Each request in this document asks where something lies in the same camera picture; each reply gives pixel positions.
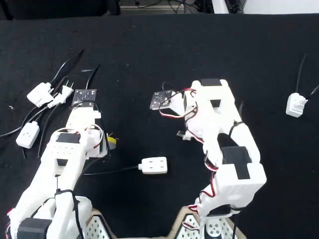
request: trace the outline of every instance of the electrical socket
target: electrical socket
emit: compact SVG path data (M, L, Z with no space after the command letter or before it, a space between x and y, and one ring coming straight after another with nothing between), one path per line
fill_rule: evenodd
M16 138L16 144L24 148L32 148L35 139L40 132L36 121L26 123Z
M144 158L139 164L139 170L144 174L167 173L167 159L166 157Z

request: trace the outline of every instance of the table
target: table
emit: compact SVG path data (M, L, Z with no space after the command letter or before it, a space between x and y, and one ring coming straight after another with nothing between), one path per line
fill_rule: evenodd
M154 15L0 22L0 125L20 125L32 105L26 94L50 80L64 60L85 53L74 74L101 63L92 87L108 132L119 138L110 161L92 171L137 165L166 156L167 175L138 171L83 178L79 194L99 209L118 237L166 235L181 206L193 203L209 181L197 142L175 136L183 120L149 110L163 81L175 89L200 78L226 79L261 152L267 183L241 213L248 238L314 238L318 208L319 94L304 115L285 115L299 61L307 59L302 94L317 84L319 15ZM85 78L75 82L85 86ZM47 138L66 123L68 105ZM15 136L0 140L1 225L39 165L36 148L22 159Z

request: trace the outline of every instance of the white robotic arm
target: white robotic arm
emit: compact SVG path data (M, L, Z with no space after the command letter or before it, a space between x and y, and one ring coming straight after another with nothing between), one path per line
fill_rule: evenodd
M79 227L85 235L92 204L74 197L72 190L86 159L107 154L105 133L94 124L100 117L93 107L78 107L72 110L68 128L52 134L34 179L9 214L12 239L23 238L34 224L47 239L77 238Z
M153 97L151 109L170 108L185 118L184 140L195 138L203 144L205 166L212 171L210 184L205 187L189 208L207 217L229 217L247 206L255 193L265 184L266 175L260 153L249 128L242 122L228 83L219 79L193 81L190 88L171 97ZM229 135L238 146L220 148L217 137Z

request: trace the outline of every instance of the cable connector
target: cable connector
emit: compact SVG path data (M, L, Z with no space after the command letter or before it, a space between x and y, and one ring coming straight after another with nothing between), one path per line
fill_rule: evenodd
M48 103L48 108L52 108L53 106L56 106L57 104L64 104L66 102L66 99L72 94L73 89L73 83L70 87L66 85L62 86L62 93L59 93L50 103Z
M40 128L36 121L26 123L15 140L16 144L24 148L32 148L39 132Z
M293 117L300 117L305 108L305 104L308 100L299 95L298 93L292 93L287 101L286 114Z
M167 173L167 159L166 157L144 158L139 164L139 170L144 174Z
M53 88L51 88L51 84L49 82L41 82L32 91L30 91L26 97L37 107L41 107L45 103L53 100L53 96L51 95L52 91Z

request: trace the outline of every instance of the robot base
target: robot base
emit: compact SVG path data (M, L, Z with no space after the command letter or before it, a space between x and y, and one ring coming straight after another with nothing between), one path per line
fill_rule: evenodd
M153 239L200 239L198 231L191 231L182 226L187 222L195 227L199 226L199 217L190 211L188 207L182 207L179 211L171 231L166 237L155 237ZM234 224L229 218L208 219L205 225L205 238L209 239L232 239ZM102 214L92 210L92 217L87 226L86 239L117 239L106 223ZM245 235L237 228L236 239L246 239Z

